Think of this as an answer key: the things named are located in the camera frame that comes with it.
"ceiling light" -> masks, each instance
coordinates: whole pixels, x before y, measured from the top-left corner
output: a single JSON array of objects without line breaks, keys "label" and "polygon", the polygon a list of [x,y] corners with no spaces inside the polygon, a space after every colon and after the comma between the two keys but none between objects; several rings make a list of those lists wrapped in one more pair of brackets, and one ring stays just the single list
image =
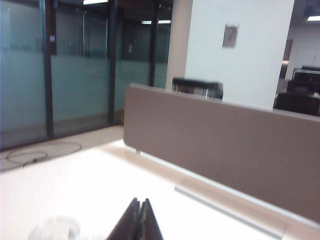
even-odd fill
[{"label": "ceiling light", "polygon": [[[152,24],[152,21],[141,21],[142,24]],[[158,24],[170,24],[171,20],[159,20]]]},{"label": "ceiling light", "polygon": [[159,20],[158,24],[170,24],[171,20]]},{"label": "ceiling light", "polygon": [[151,24],[152,21],[141,21],[142,24]]},{"label": "ceiling light", "polygon": [[109,0],[83,0],[83,5],[88,4],[102,4],[107,3]]},{"label": "ceiling light", "polygon": [[308,21],[320,21],[320,16],[310,16],[308,17]]}]

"white cup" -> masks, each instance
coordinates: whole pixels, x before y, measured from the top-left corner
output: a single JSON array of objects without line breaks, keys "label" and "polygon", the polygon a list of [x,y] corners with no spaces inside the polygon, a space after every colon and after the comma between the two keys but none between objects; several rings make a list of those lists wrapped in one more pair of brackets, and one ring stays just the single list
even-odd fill
[{"label": "white cup", "polygon": [[77,240],[79,224],[70,217],[54,216],[37,225],[28,240]]}]

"floor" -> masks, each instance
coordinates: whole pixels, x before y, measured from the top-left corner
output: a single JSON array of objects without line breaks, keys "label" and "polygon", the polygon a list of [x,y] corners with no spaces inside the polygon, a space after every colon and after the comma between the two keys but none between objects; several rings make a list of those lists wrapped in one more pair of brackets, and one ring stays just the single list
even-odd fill
[{"label": "floor", "polygon": [[112,126],[9,151],[3,151],[0,153],[1,172],[52,160],[57,157],[90,149],[122,138],[123,127]]}]

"frosted glass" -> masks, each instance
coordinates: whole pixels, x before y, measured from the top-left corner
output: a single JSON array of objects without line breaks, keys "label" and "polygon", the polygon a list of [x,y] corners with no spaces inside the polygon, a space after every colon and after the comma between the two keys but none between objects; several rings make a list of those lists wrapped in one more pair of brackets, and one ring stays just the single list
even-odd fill
[{"label": "frosted glass", "polygon": [[167,80],[167,63],[156,63],[155,64],[155,73],[154,73],[154,86],[156,88],[166,88]]},{"label": "frosted glass", "polygon": [[116,62],[114,111],[125,106],[125,92],[127,85],[149,84],[149,62],[118,60]]},{"label": "frosted glass", "polygon": [[1,1],[1,148],[47,135],[41,15],[31,2]]},{"label": "frosted glass", "polygon": [[51,74],[53,122],[56,133],[107,123],[108,60],[52,56]]}]

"ceiling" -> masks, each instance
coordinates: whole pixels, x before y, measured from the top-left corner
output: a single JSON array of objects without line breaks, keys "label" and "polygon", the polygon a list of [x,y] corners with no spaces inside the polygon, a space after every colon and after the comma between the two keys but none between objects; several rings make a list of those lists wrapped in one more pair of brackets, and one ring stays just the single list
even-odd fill
[{"label": "ceiling", "polygon": [[308,14],[306,15],[306,10],[311,10],[320,15],[320,0],[295,0],[291,16],[291,27],[320,26],[320,21],[307,21]]}]

